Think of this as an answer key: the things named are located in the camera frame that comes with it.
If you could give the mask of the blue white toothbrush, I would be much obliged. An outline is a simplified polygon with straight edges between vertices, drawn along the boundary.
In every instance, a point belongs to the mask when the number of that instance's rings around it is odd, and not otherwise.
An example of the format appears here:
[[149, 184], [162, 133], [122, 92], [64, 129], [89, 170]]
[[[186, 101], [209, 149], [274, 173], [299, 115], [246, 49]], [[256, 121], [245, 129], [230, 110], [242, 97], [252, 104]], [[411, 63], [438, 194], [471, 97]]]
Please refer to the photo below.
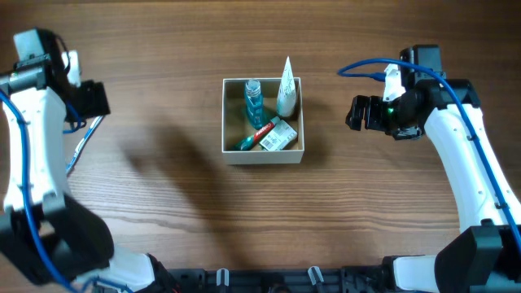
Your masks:
[[85, 133], [85, 136], [77, 144], [77, 147], [76, 147], [76, 149], [74, 151], [74, 154], [73, 154], [70, 162], [67, 164], [67, 167], [66, 167], [66, 176], [67, 177], [72, 174], [72, 172], [73, 172], [73, 170], [74, 170], [78, 160], [81, 157], [81, 154], [82, 154], [86, 144], [91, 139], [91, 137], [94, 135], [94, 132], [97, 130], [97, 128], [101, 125], [101, 123], [103, 122], [104, 118], [105, 118], [105, 116], [97, 116], [96, 118], [94, 118], [93, 122], [90, 124], [89, 129]]

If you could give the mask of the white bamboo print lotion tube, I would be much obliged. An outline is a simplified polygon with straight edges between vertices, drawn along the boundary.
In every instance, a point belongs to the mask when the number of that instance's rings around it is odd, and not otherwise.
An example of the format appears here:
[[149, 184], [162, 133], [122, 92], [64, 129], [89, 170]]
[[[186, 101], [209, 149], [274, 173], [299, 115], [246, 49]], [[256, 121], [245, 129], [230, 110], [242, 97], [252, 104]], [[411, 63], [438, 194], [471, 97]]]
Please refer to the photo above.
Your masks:
[[291, 67], [290, 57], [287, 56], [282, 72], [277, 97], [277, 113], [281, 117], [290, 117], [296, 106], [296, 84]]

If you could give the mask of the green white soap packet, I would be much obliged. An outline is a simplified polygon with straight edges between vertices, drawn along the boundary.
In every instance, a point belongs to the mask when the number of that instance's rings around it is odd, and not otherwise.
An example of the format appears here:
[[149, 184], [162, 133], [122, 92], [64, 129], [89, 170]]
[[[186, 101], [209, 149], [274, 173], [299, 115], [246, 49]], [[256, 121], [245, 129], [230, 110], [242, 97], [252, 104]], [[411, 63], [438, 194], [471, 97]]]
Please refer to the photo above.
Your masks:
[[282, 151], [295, 139], [297, 139], [297, 132], [285, 120], [280, 120], [263, 137], [260, 146], [265, 151]]

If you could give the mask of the blue mouthwash bottle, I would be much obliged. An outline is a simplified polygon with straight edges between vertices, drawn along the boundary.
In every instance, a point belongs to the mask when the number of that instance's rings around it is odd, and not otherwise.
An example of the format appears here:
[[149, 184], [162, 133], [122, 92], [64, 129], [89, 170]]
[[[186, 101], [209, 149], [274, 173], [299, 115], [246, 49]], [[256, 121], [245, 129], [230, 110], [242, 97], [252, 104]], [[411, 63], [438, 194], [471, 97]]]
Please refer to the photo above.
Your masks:
[[268, 123], [265, 113], [264, 95], [261, 91], [261, 82], [249, 79], [244, 86], [244, 99], [247, 109], [247, 118], [254, 129], [261, 129]]

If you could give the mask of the Colgate toothpaste tube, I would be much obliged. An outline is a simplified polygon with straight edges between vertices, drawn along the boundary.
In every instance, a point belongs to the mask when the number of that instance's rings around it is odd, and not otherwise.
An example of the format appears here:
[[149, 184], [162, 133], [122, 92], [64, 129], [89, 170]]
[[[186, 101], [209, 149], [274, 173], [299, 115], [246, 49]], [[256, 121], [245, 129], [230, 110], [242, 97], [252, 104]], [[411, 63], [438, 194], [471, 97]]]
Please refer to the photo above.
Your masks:
[[243, 139], [242, 141], [235, 144], [232, 148], [233, 151], [250, 151], [260, 140], [271, 131], [279, 122], [280, 118], [275, 116], [269, 123], [264, 125], [261, 129], [255, 132], [253, 135]]

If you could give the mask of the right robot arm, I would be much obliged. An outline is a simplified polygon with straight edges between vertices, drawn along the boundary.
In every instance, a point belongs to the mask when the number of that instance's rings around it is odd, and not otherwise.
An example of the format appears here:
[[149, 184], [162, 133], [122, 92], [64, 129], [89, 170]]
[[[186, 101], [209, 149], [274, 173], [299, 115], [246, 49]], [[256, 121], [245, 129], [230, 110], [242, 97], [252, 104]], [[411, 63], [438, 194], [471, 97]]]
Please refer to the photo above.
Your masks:
[[411, 46], [382, 64], [371, 78], [383, 83], [383, 94], [356, 96], [346, 125], [398, 141], [428, 138], [449, 180], [460, 233], [434, 255], [387, 256], [348, 273], [376, 292], [519, 291], [520, 202], [488, 140], [474, 86], [447, 77], [436, 45]]

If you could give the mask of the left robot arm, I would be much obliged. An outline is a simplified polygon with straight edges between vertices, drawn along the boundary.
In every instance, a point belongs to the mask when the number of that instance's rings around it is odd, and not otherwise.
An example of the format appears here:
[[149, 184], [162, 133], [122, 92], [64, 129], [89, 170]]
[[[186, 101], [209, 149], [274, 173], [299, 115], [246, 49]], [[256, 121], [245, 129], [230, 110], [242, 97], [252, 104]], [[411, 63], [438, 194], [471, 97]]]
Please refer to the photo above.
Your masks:
[[118, 248], [106, 223], [72, 196], [76, 164], [63, 137], [92, 134], [110, 113], [102, 83], [81, 78], [77, 52], [56, 33], [13, 37], [18, 61], [1, 76], [10, 176], [1, 218], [2, 254], [34, 285], [71, 292], [156, 292], [164, 270], [147, 254]]

